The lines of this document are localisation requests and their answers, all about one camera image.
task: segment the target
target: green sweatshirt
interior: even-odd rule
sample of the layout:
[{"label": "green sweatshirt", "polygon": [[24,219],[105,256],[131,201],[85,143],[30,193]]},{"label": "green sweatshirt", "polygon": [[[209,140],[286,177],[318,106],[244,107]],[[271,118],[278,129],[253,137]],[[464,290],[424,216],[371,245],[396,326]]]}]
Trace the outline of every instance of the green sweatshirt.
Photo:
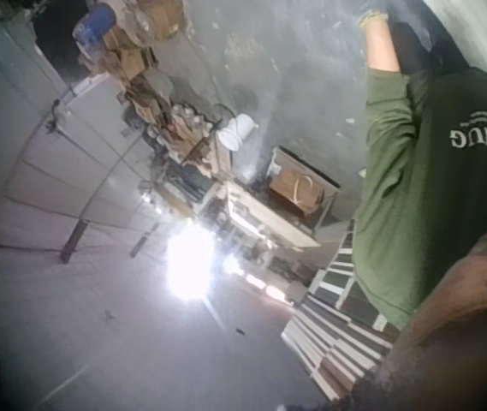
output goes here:
[{"label": "green sweatshirt", "polygon": [[402,328],[487,231],[487,74],[428,83],[369,70],[369,159],[355,276]]}]

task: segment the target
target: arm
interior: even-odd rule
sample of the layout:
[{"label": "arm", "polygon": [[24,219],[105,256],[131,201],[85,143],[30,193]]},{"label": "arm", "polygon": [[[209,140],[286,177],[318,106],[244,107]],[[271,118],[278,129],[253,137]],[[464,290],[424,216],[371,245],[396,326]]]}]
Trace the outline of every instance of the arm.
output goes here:
[{"label": "arm", "polygon": [[395,47],[385,19],[366,22],[367,145],[369,158],[365,180],[361,226],[372,217],[378,201],[399,184],[413,148],[416,129],[407,96],[408,77],[401,74]]}]

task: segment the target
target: concrete wall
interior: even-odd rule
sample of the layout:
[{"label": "concrete wall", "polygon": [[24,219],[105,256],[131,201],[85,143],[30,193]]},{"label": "concrete wall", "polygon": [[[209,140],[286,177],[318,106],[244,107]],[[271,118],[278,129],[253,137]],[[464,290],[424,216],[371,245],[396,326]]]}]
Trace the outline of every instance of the concrete wall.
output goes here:
[{"label": "concrete wall", "polygon": [[[128,126],[116,100],[120,91],[108,78],[76,95],[41,55],[22,16],[0,24],[0,204],[9,199],[149,229],[153,210],[141,204],[137,185],[148,177],[150,148],[138,134],[122,135]],[[66,136],[45,132],[56,98],[68,110]]]}]

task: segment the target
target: white bucket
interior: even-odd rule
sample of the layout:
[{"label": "white bucket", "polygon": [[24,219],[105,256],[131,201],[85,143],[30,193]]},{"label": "white bucket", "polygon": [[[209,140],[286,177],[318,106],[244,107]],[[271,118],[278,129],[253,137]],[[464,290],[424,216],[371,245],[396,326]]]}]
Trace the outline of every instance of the white bucket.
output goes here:
[{"label": "white bucket", "polygon": [[239,114],[232,118],[228,126],[218,132],[218,139],[223,145],[232,152],[237,152],[243,140],[256,128],[254,120],[247,114]]}]

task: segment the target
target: bright light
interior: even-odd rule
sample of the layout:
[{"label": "bright light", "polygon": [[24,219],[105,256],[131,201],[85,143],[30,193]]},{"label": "bright light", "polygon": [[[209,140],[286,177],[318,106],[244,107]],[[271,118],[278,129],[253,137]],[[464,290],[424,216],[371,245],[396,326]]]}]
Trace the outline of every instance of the bright light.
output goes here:
[{"label": "bright light", "polygon": [[223,269],[228,274],[239,273],[239,271],[241,270],[240,263],[237,261],[237,258],[233,254],[230,254],[224,259]]},{"label": "bright light", "polygon": [[271,285],[266,287],[266,294],[269,295],[271,298],[275,298],[276,300],[285,301],[285,293]]},{"label": "bright light", "polygon": [[211,282],[215,252],[213,235],[197,224],[189,224],[169,239],[167,249],[169,286],[184,300],[206,296]]},{"label": "bright light", "polygon": [[255,276],[251,275],[251,274],[247,274],[245,279],[252,285],[254,285],[255,287],[258,287],[259,289],[264,289],[264,287],[266,286],[266,283],[264,281],[262,281],[260,278],[256,278]]}]

